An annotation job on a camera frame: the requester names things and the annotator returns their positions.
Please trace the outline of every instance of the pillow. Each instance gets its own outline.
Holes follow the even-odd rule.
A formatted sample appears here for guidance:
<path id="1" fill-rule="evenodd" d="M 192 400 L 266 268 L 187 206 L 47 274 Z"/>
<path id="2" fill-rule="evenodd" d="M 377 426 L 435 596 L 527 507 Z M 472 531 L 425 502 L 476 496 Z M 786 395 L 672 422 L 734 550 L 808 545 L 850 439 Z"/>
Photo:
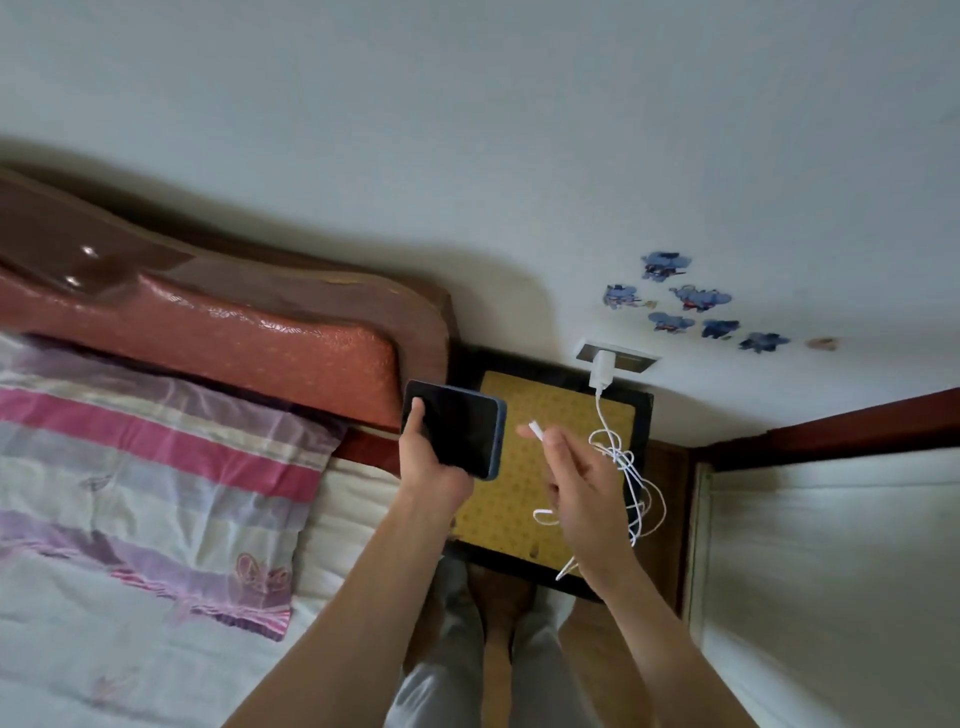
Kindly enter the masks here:
<path id="1" fill-rule="evenodd" d="M 297 539 L 345 432 L 26 348 L 0 373 L 0 549 L 106 570 L 181 614 L 279 641 Z"/>

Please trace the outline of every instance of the hand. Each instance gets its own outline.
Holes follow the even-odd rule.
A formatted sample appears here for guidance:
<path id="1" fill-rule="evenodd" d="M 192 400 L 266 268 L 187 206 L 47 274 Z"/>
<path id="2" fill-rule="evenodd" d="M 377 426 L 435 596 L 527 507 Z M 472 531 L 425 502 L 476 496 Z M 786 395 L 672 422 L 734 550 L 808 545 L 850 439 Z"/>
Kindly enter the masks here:
<path id="1" fill-rule="evenodd" d="M 537 437 L 527 425 L 516 433 L 527 439 Z M 610 458 L 561 427 L 543 432 L 543 455 L 553 512 L 580 573 L 603 597 L 625 570 L 638 569 L 627 532 L 623 476 Z"/>
<path id="2" fill-rule="evenodd" d="M 473 478 L 460 468 L 441 465 L 422 434 L 423 400 L 414 398 L 410 416 L 400 435 L 400 493 L 415 499 L 421 508 L 436 509 L 449 522 L 473 493 Z"/>

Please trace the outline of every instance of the bed frame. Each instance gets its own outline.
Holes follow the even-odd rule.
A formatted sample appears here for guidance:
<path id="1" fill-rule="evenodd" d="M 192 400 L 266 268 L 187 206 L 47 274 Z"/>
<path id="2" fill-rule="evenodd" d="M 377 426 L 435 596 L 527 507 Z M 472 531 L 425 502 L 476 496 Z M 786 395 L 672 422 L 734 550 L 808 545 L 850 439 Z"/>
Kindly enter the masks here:
<path id="1" fill-rule="evenodd" d="M 0 170 L 0 329 L 390 430 L 407 379 L 446 382 L 457 331 L 442 288 L 164 232 Z"/>

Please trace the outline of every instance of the mattress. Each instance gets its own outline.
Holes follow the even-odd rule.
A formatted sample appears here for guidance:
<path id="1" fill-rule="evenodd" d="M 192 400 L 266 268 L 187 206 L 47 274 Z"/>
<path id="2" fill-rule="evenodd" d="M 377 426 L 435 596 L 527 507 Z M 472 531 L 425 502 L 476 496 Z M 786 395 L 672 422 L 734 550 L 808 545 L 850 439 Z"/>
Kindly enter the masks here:
<path id="1" fill-rule="evenodd" d="M 0 367 L 15 342 L 0 337 Z M 280 643 L 185 616 L 101 571 L 0 554 L 0 722 L 10 728 L 220 726 L 336 594 L 399 482 L 333 458 L 294 564 Z"/>

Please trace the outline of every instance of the power outlet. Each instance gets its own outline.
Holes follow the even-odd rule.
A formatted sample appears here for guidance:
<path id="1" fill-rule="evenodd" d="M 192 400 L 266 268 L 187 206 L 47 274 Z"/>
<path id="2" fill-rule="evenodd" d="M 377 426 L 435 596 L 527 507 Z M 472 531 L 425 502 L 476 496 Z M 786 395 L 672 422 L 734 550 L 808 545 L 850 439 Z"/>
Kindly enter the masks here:
<path id="1" fill-rule="evenodd" d="M 648 353 L 637 352 L 633 349 L 624 349 L 623 347 L 615 347 L 613 344 L 597 344 L 592 341 L 585 341 L 580 346 L 580 350 L 577 352 L 577 358 L 580 361 L 593 361 L 593 357 L 596 356 L 596 353 L 601 349 L 606 349 L 616 354 L 616 360 L 613 364 L 614 368 L 622 369 L 624 372 L 633 372 L 634 374 L 646 372 L 660 360 L 658 356 L 651 356 Z"/>

